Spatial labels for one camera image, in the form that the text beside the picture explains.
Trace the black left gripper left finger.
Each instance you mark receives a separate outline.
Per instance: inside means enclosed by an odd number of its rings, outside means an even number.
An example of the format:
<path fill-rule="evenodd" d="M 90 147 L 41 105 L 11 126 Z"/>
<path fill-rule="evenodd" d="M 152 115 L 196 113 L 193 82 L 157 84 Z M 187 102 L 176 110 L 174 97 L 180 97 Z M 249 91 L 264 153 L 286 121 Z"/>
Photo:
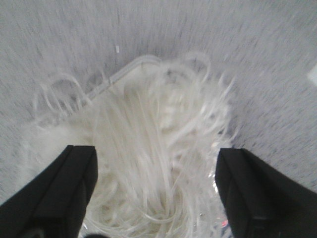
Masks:
<path fill-rule="evenodd" d="M 2 238 L 76 238 L 97 182 L 94 146 L 68 145 L 0 207 Z"/>

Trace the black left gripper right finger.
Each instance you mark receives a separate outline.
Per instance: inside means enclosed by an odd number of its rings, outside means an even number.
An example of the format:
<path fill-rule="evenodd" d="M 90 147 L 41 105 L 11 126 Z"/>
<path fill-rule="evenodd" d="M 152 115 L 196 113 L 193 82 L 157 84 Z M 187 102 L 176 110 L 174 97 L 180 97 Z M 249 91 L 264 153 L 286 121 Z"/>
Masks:
<path fill-rule="evenodd" d="M 315 238 L 317 195 L 246 149 L 221 148 L 215 182 L 235 238 Z"/>

